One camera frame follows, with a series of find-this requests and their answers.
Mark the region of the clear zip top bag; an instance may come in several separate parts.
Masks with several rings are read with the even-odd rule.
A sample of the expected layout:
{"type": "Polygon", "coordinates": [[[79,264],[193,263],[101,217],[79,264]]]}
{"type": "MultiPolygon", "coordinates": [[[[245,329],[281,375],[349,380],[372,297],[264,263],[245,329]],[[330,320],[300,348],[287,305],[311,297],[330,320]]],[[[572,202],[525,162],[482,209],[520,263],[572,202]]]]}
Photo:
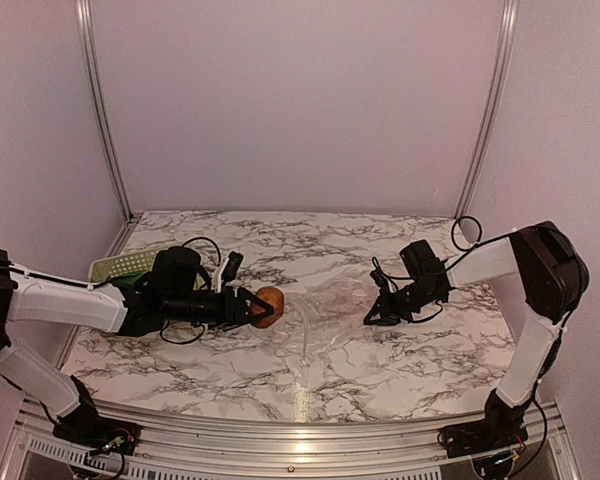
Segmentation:
{"type": "Polygon", "coordinates": [[[379,288],[367,272],[347,268],[306,291],[286,296],[275,344],[307,365],[365,330],[379,288]]]}

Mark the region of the fake bok choy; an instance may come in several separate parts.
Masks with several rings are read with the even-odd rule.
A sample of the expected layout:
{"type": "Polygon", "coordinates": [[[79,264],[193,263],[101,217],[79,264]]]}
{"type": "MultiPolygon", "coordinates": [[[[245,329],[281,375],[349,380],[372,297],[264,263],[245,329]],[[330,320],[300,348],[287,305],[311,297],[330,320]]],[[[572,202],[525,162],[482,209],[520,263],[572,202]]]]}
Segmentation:
{"type": "Polygon", "coordinates": [[[123,288],[123,287],[139,288],[139,287],[142,287],[144,285],[144,283],[146,282],[146,278],[147,278],[148,274],[149,274],[149,272],[145,271],[145,272],[136,272],[136,273],[131,273],[131,274],[127,274],[127,275],[122,275],[122,276],[112,278],[110,283],[118,288],[123,288]]]}

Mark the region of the green plastic basket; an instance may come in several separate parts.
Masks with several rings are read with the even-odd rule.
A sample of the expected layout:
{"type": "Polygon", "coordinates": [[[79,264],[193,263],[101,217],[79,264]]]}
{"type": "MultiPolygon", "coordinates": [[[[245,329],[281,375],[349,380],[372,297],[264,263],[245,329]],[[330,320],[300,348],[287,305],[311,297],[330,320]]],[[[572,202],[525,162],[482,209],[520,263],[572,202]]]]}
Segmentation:
{"type": "Polygon", "coordinates": [[[88,279],[91,283],[101,283],[145,273],[152,269],[158,253],[159,249],[150,249],[95,260],[90,265],[88,279]]]}

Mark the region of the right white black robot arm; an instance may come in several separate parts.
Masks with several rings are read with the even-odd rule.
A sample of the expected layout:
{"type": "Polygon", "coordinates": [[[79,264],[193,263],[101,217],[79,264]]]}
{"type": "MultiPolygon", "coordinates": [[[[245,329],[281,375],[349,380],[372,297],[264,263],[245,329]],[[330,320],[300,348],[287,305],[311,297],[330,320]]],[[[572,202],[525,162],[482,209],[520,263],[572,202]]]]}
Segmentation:
{"type": "Polygon", "coordinates": [[[551,368],[570,316],[589,285],[589,271],[569,238],[551,221],[514,230],[440,259],[418,240],[400,252],[407,271],[404,286],[376,265],[371,277],[378,296],[363,319],[368,326],[417,323],[429,305],[443,306],[452,291],[518,275],[525,295],[525,323],[509,367],[485,403],[485,419],[475,438],[495,448],[514,431],[514,419],[532,403],[537,386],[551,368]]]}

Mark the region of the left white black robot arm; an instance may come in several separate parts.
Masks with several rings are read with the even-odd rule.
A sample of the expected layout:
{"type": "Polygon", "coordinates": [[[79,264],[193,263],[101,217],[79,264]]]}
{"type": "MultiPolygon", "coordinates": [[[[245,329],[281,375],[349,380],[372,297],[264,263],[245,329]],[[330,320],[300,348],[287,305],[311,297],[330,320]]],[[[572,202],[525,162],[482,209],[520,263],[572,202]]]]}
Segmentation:
{"type": "Polygon", "coordinates": [[[79,379],[10,337],[8,323],[77,325],[122,337],[160,332],[173,321],[204,331],[267,328],[282,316],[284,295],[275,287],[251,292],[232,286],[242,260],[232,252],[208,273],[196,251],[172,246],[159,251],[151,269],[133,281],[85,283],[28,270],[0,250],[0,376],[47,407],[56,435],[99,444],[123,425],[98,413],[79,379]]]}

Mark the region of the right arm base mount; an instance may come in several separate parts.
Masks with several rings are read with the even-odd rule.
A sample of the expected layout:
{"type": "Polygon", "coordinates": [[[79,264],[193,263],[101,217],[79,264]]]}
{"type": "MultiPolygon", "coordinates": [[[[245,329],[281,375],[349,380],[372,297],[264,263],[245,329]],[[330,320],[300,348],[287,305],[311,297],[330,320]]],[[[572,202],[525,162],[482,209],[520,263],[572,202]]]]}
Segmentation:
{"type": "Polygon", "coordinates": [[[437,441],[448,458],[481,454],[512,445],[521,446],[529,436],[524,424],[490,434],[484,420],[465,422],[441,428],[437,441]]]}

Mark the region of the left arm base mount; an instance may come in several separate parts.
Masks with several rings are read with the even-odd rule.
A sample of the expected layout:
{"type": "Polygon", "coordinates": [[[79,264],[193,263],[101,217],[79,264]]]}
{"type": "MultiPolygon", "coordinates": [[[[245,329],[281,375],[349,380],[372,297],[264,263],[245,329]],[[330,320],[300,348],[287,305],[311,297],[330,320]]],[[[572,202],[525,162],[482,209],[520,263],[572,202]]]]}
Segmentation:
{"type": "Polygon", "coordinates": [[[106,417],[101,417],[94,425],[72,427],[56,421],[53,427],[55,437],[88,447],[91,455],[112,452],[132,455],[139,434],[138,424],[106,417]]]}

